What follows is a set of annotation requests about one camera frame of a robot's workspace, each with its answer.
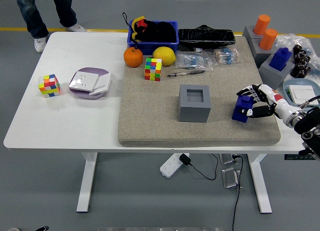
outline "jeans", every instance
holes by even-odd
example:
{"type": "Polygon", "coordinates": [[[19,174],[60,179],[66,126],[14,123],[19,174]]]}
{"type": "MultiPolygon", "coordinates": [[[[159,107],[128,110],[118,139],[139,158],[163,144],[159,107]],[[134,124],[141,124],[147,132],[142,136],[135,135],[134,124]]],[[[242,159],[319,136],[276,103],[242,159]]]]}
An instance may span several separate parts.
{"type": "MultiPolygon", "coordinates": [[[[34,39],[47,37],[49,32],[42,21],[40,13],[36,7],[35,0],[16,0],[20,8],[22,17],[26,23],[26,28],[34,39]]],[[[71,27],[77,23],[76,13],[71,8],[72,0],[53,0],[56,12],[60,18],[60,23],[64,27],[71,27]]]]}

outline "gray felt mat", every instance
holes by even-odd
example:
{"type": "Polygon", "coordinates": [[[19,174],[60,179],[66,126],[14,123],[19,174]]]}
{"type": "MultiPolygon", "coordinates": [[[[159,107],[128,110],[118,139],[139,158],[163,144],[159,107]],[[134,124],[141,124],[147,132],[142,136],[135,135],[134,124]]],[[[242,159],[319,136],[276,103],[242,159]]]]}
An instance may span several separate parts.
{"type": "Polygon", "coordinates": [[[251,118],[247,123],[231,119],[236,93],[262,81],[246,38],[237,36],[230,48],[237,48],[241,63],[179,77],[167,77],[177,70],[173,65],[163,66],[160,82],[144,79],[145,62],[137,68],[125,66],[119,143],[125,147],[163,148],[276,144],[281,137],[276,117],[251,118]],[[212,108],[207,123],[178,121],[180,84],[209,85],[212,108]]]}

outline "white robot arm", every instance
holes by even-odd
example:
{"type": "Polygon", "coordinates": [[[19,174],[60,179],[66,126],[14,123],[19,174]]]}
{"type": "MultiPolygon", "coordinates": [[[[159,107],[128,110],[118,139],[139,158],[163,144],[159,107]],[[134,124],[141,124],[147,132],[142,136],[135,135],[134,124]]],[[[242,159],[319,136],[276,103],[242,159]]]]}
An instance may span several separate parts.
{"type": "Polygon", "coordinates": [[[312,155],[320,161],[320,108],[312,108],[308,112],[302,109],[320,96],[314,97],[300,107],[290,105],[279,93],[266,84],[250,85],[242,89],[237,95],[253,97],[254,103],[264,102],[267,105],[243,109],[241,113],[249,118],[261,118],[275,114],[289,128],[301,135],[304,150],[300,155],[312,155]]]}

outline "yellow floor line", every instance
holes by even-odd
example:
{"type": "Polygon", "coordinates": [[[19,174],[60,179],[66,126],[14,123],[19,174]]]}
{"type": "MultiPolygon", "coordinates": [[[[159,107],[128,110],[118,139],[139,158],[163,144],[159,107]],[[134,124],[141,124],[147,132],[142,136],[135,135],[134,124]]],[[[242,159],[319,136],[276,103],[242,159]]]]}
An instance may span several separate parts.
{"type": "MultiPolygon", "coordinates": [[[[99,29],[99,28],[87,28],[88,32],[100,32],[100,33],[127,33],[127,29],[99,29]]],[[[27,31],[26,27],[0,27],[0,31],[27,31]]],[[[65,32],[64,28],[48,28],[49,32],[65,32]]],[[[242,32],[233,32],[236,36],[241,36],[242,32]]],[[[320,39],[320,34],[311,33],[296,33],[297,36],[302,36],[308,39],[320,39]]]]}

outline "person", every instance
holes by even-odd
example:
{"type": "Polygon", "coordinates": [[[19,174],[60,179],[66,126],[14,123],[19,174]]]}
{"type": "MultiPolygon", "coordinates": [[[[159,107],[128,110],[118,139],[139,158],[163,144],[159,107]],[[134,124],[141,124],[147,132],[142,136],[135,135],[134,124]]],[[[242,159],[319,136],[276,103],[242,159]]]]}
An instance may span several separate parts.
{"type": "MultiPolygon", "coordinates": [[[[42,53],[47,44],[49,32],[37,9],[35,0],[16,0],[28,32],[34,39],[34,47],[42,53]]],[[[86,32],[85,28],[77,23],[76,13],[71,8],[72,0],[53,0],[60,23],[67,31],[86,32]]]]}

